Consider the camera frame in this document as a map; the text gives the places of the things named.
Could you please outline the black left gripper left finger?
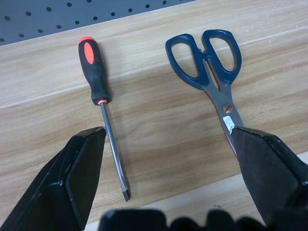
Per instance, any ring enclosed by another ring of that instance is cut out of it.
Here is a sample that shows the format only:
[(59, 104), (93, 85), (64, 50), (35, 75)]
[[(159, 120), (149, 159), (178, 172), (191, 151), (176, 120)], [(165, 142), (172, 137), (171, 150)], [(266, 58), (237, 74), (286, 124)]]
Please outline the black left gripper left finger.
[(100, 178), (106, 131), (83, 130), (37, 174), (2, 231), (82, 231)]

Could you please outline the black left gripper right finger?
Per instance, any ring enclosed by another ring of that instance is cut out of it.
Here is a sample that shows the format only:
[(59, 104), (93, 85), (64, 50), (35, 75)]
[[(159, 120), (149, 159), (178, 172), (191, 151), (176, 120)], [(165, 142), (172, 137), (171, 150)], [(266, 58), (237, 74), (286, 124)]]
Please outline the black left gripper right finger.
[(308, 166), (277, 136), (235, 127), (231, 131), (246, 187), (268, 226), (308, 224)]

